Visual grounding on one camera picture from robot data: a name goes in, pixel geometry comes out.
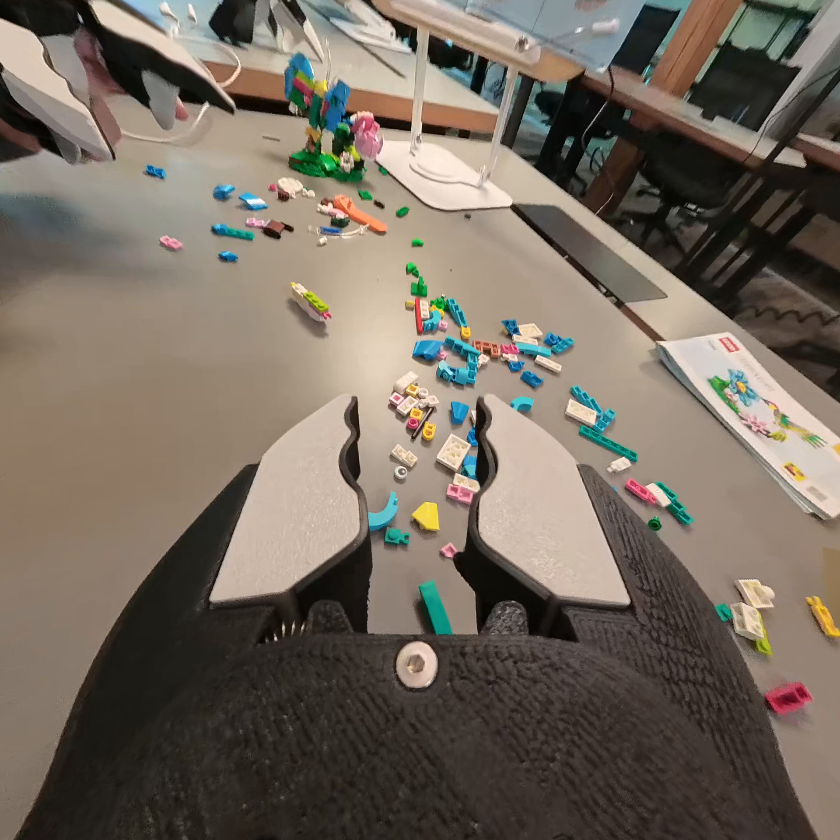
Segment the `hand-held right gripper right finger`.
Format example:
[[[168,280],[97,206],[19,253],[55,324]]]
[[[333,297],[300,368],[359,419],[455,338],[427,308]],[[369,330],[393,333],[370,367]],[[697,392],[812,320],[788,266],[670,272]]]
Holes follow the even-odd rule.
[[[529,621],[563,607],[621,611],[631,598],[578,461],[496,395],[476,405],[479,491],[455,566],[486,621],[516,602]]]

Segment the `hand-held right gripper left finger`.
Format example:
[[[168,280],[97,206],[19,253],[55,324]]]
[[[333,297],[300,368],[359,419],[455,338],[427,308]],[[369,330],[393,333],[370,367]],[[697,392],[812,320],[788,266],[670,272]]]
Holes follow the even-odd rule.
[[[209,592],[214,608],[307,616],[321,601],[366,617],[372,551],[359,485],[357,397],[341,394],[262,456]]]

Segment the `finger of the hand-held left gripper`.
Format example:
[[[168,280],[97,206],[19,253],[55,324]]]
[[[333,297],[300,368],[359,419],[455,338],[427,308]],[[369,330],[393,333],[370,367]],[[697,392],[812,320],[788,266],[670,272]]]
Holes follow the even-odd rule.
[[[163,130],[174,128],[183,92],[199,103],[235,113],[233,99],[205,66],[125,3],[89,2],[88,31],[113,81],[147,107]]]
[[[112,161],[114,149],[90,101],[52,66],[41,38],[6,19],[1,32],[2,123],[68,163]]]

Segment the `small lime white lego subassembly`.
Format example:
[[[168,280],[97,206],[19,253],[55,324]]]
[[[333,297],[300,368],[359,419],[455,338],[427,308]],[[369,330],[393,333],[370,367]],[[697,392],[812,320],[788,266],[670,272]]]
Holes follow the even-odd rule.
[[[295,281],[290,283],[290,291],[293,300],[312,321],[323,327],[329,324],[332,319],[329,305],[315,292]]]

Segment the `colourful lego flower model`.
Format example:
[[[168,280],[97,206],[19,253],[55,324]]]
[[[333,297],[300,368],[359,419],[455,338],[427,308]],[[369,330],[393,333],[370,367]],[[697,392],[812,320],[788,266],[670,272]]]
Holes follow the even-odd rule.
[[[302,53],[293,55],[284,72],[290,111],[306,120],[306,142],[288,164],[303,175],[361,182],[366,162],[382,152],[381,126],[369,111],[348,113],[350,87],[342,80],[318,80]]]

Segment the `lego instruction booklet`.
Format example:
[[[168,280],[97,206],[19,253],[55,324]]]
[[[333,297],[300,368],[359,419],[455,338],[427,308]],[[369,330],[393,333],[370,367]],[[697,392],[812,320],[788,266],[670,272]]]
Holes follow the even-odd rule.
[[[666,369],[804,511],[839,516],[839,437],[729,332],[656,343]]]

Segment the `grey top adjacent desk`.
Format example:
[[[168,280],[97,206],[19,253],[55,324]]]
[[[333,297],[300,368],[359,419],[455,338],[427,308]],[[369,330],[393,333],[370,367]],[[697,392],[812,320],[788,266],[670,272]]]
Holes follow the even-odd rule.
[[[413,112],[415,55],[360,45],[331,23],[340,7],[334,2],[301,2],[316,34],[329,48],[332,72],[351,89],[350,111],[371,111],[386,128],[408,129]],[[228,90],[240,108],[288,114],[282,74],[289,56],[273,45],[270,33],[258,31],[253,45],[234,50],[241,63]],[[434,133],[453,130],[466,138],[496,128],[497,107],[430,65],[425,76],[423,124]]]

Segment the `white base acrylic stand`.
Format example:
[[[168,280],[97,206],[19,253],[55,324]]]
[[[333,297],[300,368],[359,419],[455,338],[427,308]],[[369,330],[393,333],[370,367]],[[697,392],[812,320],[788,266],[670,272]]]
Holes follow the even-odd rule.
[[[568,81],[585,69],[609,67],[643,5],[643,1],[374,2],[384,16],[414,26],[417,35],[411,137],[384,142],[377,162],[429,207],[448,212],[509,207],[511,197],[490,176],[518,78]],[[442,146],[424,141],[431,35],[507,69],[488,158],[480,171]]]

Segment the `wooden top desk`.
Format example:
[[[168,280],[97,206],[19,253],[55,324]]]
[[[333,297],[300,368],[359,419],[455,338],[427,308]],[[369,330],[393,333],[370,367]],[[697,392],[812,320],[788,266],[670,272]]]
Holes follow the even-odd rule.
[[[624,105],[646,121],[647,130],[658,127],[678,133],[750,170],[758,169],[775,147],[775,142],[766,135],[722,118],[711,121],[702,118],[698,106],[645,84],[640,77],[626,70],[587,70],[574,80],[584,88]],[[807,164],[820,165],[839,173],[839,143],[802,133],[773,159],[773,163],[794,169],[803,169]]]

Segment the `dark computer monitor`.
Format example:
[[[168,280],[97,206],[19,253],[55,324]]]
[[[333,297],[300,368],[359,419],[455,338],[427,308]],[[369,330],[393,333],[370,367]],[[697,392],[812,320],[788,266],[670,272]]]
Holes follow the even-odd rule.
[[[720,117],[758,130],[799,74],[759,49],[722,45],[687,97],[706,120]]]

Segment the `wooden pillar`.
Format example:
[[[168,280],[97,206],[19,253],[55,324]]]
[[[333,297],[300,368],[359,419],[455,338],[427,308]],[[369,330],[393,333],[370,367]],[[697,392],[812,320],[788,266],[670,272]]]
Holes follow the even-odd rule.
[[[650,86],[683,98],[741,5],[741,1],[690,2],[654,69]]]

